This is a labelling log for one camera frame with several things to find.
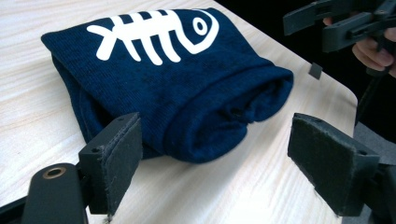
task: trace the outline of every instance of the finger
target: finger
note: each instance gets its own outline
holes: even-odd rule
[[[393,63],[393,56],[385,49],[377,51],[377,43],[372,38],[366,38],[356,43],[356,48],[369,59],[381,66],[389,66]]]
[[[361,49],[358,47],[358,44],[355,44],[353,46],[352,52],[355,55],[355,57],[359,61],[361,61],[361,63],[364,64],[366,67],[372,68],[377,71],[383,71],[385,69],[385,66],[376,63],[374,60],[368,57],[364,52],[362,52]]]
[[[396,28],[388,28],[385,31],[384,36],[386,39],[396,42]]]
[[[389,70],[389,74],[393,77],[396,77],[396,64],[392,66],[392,68]]]
[[[356,15],[356,14],[358,14],[358,13],[359,13],[358,11],[353,11],[353,12],[350,13],[350,16],[352,17],[352,16],[354,16],[354,15]],[[332,17],[326,17],[326,18],[324,18],[324,19],[323,19],[323,23],[324,23],[325,25],[332,25]]]

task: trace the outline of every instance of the fish skeleton print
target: fish skeleton print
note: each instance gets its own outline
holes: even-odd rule
[[[140,62],[141,58],[134,48],[133,40],[140,39],[144,50],[148,57],[156,65],[163,64],[163,60],[158,56],[155,51],[151,37],[157,35],[160,38],[160,43],[165,55],[174,63],[180,62],[180,57],[175,52],[170,39],[169,32],[175,31],[178,41],[186,48],[189,53],[196,54],[209,48],[215,40],[219,32],[219,22],[208,12],[200,9],[211,20],[212,26],[207,30],[207,24],[202,18],[195,17],[192,20],[193,29],[198,35],[206,35],[205,39],[198,43],[193,44],[186,37],[183,31],[183,26],[180,18],[173,10],[165,10],[167,15],[162,15],[159,11],[148,11],[151,16],[150,19],[144,20],[139,13],[129,14],[133,22],[124,24],[121,17],[110,17],[114,23],[112,30],[98,25],[90,25],[87,30],[91,33],[101,35],[103,37],[102,43],[96,52],[96,57],[102,61],[107,61],[110,58],[111,52],[114,49],[117,39],[121,40],[131,54],[132,58]]]

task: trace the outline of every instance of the dark background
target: dark background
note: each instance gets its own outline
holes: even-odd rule
[[[292,35],[284,36],[283,16],[313,1],[216,1],[309,63],[322,66],[326,74],[352,90],[358,100],[364,94],[371,77],[366,74],[366,67],[353,55],[352,46],[330,53],[321,51],[321,31],[325,27],[322,21]],[[385,139],[396,143],[395,117],[396,78],[386,75],[382,78],[360,122]]]

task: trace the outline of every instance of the wooden table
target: wooden table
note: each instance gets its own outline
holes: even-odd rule
[[[47,32],[132,11],[215,7],[257,53],[289,68],[295,84],[284,107],[231,153],[205,164],[168,157],[142,161],[112,223],[340,223],[287,156],[294,112],[352,135],[357,99],[310,63],[211,0],[11,1],[0,8],[0,206],[27,194],[31,176],[58,162],[78,162],[85,146]],[[105,216],[89,215],[90,223]]]

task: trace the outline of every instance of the folded towel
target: folded towel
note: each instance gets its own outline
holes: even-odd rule
[[[49,49],[89,142],[139,112],[143,159],[212,161],[286,102],[290,70],[261,58],[214,8],[142,11],[48,33]]]

